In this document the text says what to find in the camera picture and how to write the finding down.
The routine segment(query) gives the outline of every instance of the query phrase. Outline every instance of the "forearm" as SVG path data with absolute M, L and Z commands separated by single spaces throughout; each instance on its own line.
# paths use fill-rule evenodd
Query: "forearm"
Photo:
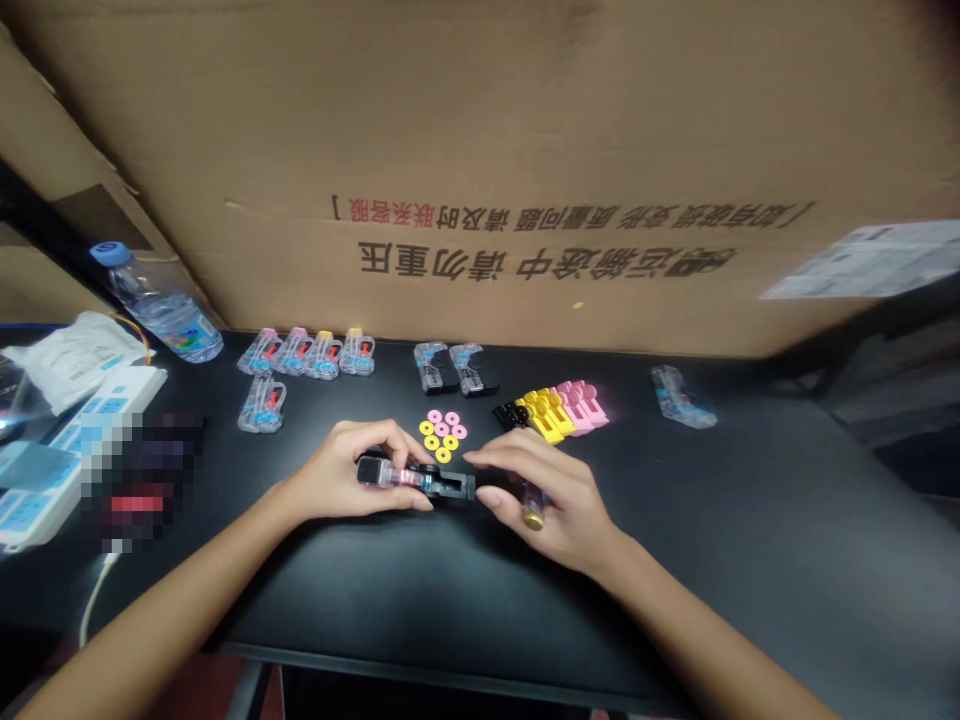
M 143 715 L 297 519 L 274 488 L 74 656 L 18 720 Z
M 627 536 L 593 575 L 633 616 L 709 717 L 838 717 Z

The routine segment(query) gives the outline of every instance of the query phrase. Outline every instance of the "bottle label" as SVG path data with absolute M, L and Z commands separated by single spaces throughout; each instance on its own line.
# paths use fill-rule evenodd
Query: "bottle label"
M 185 325 L 177 332 L 161 335 L 160 339 L 178 353 L 189 353 L 207 347 L 217 335 L 217 329 L 201 315 L 196 322 Z

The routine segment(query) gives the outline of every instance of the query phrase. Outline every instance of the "yellow plastic part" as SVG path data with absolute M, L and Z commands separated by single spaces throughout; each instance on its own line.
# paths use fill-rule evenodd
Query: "yellow plastic part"
M 545 398 L 531 391 L 515 402 L 527 409 L 527 412 L 530 413 L 530 423 L 546 438 L 548 443 L 556 445 L 563 441 L 563 433 L 554 424 L 550 407 Z
M 547 388 L 541 390 L 539 394 L 546 399 L 547 411 L 550 417 L 553 418 L 553 424 L 557 430 L 560 431 L 560 434 L 564 437 L 573 435 L 577 431 L 577 426 L 573 424 L 573 420 L 567 415 L 567 411 L 563 409 L 563 398 L 557 393 L 550 392 Z

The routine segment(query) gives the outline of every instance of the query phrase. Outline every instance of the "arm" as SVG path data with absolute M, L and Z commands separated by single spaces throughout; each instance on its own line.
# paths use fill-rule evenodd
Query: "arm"
M 296 474 L 271 488 L 117 616 L 44 685 L 17 720 L 142 716 L 199 652 L 273 549 L 301 522 L 382 510 L 431 510 L 426 496 L 412 488 L 383 490 L 357 483 L 357 458 L 377 444 L 399 467 L 408 455 L 431 462 L 392 420 L 338 423 Z
M 477 499 L 528 545 L 616 598 L 709 717 L 839 717 L 618 530 L 584 463 L 533 430 L 514 430 L 463 457 L 517 473 L 550 496 L 544 527 L 535 532 L 510 493 L 477 490 Z

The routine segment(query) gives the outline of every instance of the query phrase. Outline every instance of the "fingernail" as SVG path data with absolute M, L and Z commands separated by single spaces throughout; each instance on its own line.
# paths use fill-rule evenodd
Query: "fingernail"
M 493 510 L 500 504 L 500 496 L 495 492 L 484 492 L 483 488 L 477 490 L 477 500 L 482 502 L 488 508 Z

